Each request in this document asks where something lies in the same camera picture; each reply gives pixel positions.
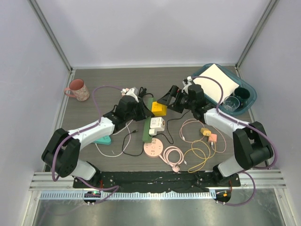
yellow block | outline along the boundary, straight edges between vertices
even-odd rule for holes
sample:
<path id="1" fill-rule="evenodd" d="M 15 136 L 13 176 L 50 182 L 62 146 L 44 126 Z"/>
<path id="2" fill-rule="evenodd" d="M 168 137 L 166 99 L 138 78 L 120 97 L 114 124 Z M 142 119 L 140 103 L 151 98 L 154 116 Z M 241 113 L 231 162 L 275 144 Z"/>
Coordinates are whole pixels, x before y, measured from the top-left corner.
<path id="1" fill-rule="evenodd" d="M 201 134 L 209 137 L 211 135 L 211 131 L 207 128 L 201 128 Z"/>
<path id="2" fill-rule="evenodd" d="M 167 106 L 159 104 L 157 101 L 152 102 L 151 112 L 153 112 L 157 117 L 165 116 L 167 113 Z"/>

white backdrop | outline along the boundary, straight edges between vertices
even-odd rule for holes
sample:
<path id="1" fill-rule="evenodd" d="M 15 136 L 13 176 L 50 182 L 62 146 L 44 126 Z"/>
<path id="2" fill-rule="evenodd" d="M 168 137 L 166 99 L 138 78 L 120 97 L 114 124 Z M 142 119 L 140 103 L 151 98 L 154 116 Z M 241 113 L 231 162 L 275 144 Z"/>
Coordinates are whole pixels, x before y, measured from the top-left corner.
<path id="1" fill-rule="evenodd" d="M 73 67 L 236 63 L 269 0 L 38 0 Z"/>
<path id="2" fill-rule="evenodd" d="M 258 94 L 252 110 L 279 149 L 296 213 L 301 210 L 301 1 L 281 0 L 241 67 Z"/>
<path id="3" fill-rule="evenodd" d="M 25 0 L 0 1 L 0 219 L 21 225 L 68 72 Z"/>

plastic tub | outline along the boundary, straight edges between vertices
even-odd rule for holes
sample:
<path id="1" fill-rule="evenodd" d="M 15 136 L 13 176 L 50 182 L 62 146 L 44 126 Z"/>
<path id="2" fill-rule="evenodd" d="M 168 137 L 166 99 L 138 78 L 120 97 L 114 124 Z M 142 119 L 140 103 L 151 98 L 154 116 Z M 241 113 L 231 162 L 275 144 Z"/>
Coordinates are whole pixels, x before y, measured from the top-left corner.
<path id="1" fill-rule="evenodd" d="M 191 76 L 200 76 L 205 70 L 207 70 L 211 65 L 213 64 L 206 64 L 204 65 L 202 68 L 200 68 L 197 72 L 193 73 Z M 248 83 L 246 83 L 245 81 L 243 81 L 242 79 L 240 79 L 239 77 L 237 77 L 235 74 L 233 74 L 231 71 L 229 71 L 227 68 L 222 67 L 218 64 L 215 64 L 219 69 L 221 69 L 222 72 L 224 72 L 230 79 L 232 79 L 234 82 L 236 82 L 240 87 L 243 87 L 245 89 L 247 89 L 250 92 L 250 97 L 248 98 L 248 100 L 246 101 L 244 107 L 242 108 L 238 108 L 235 111 L 231 112 L 228 111 L 227 109 L 225 109 L 222 105 L 220 105 L 220 109 L 232 116 L 235 115 L 240 115 L 245 113 L 255 102 L 255 100 L 257 99 L 257 94 L 256 91 L 254 90 L 254 88 L 252 86 L 250 86 Z M 213 104 L 217 104 L 214 100 L 212 100 L 210 97 L 208 97 L 205 94 L 206 98 Z"/>

round pink power strip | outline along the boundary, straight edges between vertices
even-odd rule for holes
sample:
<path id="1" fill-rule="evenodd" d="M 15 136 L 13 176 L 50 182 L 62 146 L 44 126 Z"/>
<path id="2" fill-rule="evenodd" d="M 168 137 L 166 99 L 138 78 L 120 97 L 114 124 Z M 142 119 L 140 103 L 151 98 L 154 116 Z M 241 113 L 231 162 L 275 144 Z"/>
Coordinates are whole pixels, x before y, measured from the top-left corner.
<path id="1" fill-rule="evenodd" d="M 163 151 L 163 144 L 159 139 L 153 138 L 151 143 L 145 143 L 143 148 L 147 156 L 156 158 L 161 155 Z"/>

table surface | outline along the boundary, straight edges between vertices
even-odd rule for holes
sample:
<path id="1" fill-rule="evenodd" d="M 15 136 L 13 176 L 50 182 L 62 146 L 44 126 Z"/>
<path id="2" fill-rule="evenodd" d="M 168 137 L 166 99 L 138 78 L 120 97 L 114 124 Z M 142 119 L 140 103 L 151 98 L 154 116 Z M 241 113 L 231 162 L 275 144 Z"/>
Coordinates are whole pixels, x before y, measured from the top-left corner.
<path id="1" fill-rule="evenodd" d="M 235 74 L 234 67 L 227 67 Z M 147 88 L 147 91 L 153 93 L 155 98 L 161 98 L 164 96 L 172 85 L 182 87 L 182 80 L 187 76 L 197 71 L 199 67 L 161 67 L 161 68 L 121 68 L 121 69 L 86 69 L 76 70 L 75 79 L 81 78 L 85 81 L 86 86 L 90 91 L 90 98 L 87 101 L 79 102 L 74 98 L 69 98 L 66 107 L 62 128 L 65 130 L 76 129 L 85 126 L 98 119 L 98 112 L 92 100 L 92 91 L 99 86 L 112 85 L 120 86 L 123 88 L 131 88 L 141 86 Z M 120 92 L 116 89 L 103 88 L 99 89 L 95 94 L 95 99 L 102 111 L 107 113 L 112 110 L 113 106 L 118 104 L 120 100 Z M 163 118 L 165 121 L 173 118 L 180 118 L 182 114 L 170 111 L 168 109 L 167 116 Z M 179 147 L 183 152 L 190 149 L 190 144 L 181 140 L 179 136 L 179 129 L 183 122 L 187 119 L 193 118 L 192 114 L 187 113 L 181 120 L 170 121 L 168 128 L 174 139 L 174 146 Z M 251 121 L 250 115 L 246 112 L 238 117 L 244 121 Z M 132 134 L 131 142 L 125 150 L 127 153 L 138 154 L 142 151 L 144 121 L 132 122 L 129 126 L 130 131 L 135 129 L 137 133 Z M 200 128 L 202 125 L 199 122 L 190 123 L 183 128 L 183 135 L 186 140 L 194 141 L 200 139 Z M 213 133 L 216 130 L 210 126 L 206 126 Z M 98 145 L 100 150 L 106 155 L 117 155 L 121 152 L 121 146 L 124 136 L 128 133 L 125 129 L 121 133 L 115 136 L 111 136 L 111 145 Z M 163 132 L 169 139 L 167 130 Z M 217 151 L 224 150 L 224 140 L 219 133 L 217 137 Z M 203 170 L 212 170 L 212 167 L 222 161 L 228 159 L 234 154 L 233 141 L 230 137 L 224 134 L 226 139 L 227 148 L 224 153 L 216 153 L 215 156 L 206 161 Z M 170 146 L 163 136 L 158 136 L 164 148 Z M 202 143 L 196 143 L 196 148 L 204 150 L 208 155 L 208 149 Z M 102 156 L 97 150 L 95 144 L 89 144 L 86 146 L 79 155 L 81 160 L 88 161 L 94 164 L 102 171 L 161 171 L 171 170 L 171 167 L 165 164 L 160 158 L 149 158 L 144 153 L 138 157 L 132 157 L 122 154 L 116 158 L 109 158 Z M 170 161 L 177 161 L 179 154 L 173 152 L 170 154 Z M 203 160 L 196 157 L 192 152 L 188 153 L 185 157 L 187 165 L 181 164 L 181 170 L 188 170 L 190 167 L 200 164 Z"/>

